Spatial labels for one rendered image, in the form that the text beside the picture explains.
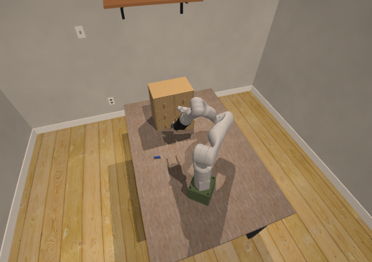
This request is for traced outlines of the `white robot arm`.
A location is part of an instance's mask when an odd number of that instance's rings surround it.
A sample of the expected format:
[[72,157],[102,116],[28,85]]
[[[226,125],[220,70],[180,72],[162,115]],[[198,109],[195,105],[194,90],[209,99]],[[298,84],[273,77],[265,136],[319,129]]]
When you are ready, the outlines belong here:
[[215,123],[208,133],[208,140],[212,147],[199,143],[194,147],[192,154],[193,166],[195,168],[194,184],[199,191],[209,189],[212,165],[216,160],[226,133],[234,122],[234,116],[231,112],[223,112],[216,115],[217,113],[214,108],[208,106],[199,97],[192,98],[190,100],[190,107],[183,113],[183,118],[187,122],[192,122],[195,118],[202,116]]

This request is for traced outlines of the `small brown wooden chest of drawers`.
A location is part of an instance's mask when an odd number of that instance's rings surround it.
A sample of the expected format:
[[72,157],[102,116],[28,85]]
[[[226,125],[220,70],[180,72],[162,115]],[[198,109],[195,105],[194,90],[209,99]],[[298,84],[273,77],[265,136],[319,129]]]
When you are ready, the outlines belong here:
[[[164,81],[158,81],[148,84],[148,91],[149,91],[149,98],[151,103],[151,111],[152,111],[152,117],[155,122],[155,126],[157,125],[157,119],[155,120],[156,116],[156,110],[154,111],[155,102],[154,99],[158,98],[164,98],[167,96],[174,96],[174,122],[176,122],[175,117],[175,95],[183,94],[187,92],[193,91],[193,97],[194,97],[194,89],[192,88],[191,84],[187,80],[186,77],[180,77],[180,78],[174,78],[171,80],[164,80]],[[192,98],[193,98],[192,97]],[[158,125],[156,126],[157,131]]]

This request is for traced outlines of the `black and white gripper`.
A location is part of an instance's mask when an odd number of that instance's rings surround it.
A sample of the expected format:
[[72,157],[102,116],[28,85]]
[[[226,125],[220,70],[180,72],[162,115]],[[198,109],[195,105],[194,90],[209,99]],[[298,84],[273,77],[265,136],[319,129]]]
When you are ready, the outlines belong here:
[[182,113],[182,115],[178,118],[176,122],[171,124],[171,128],[174,130],[184,130],[186,129],[192,122],[187,122],[183,118],[183,113],[188,109],[188,107],[178,106],[177,110]]

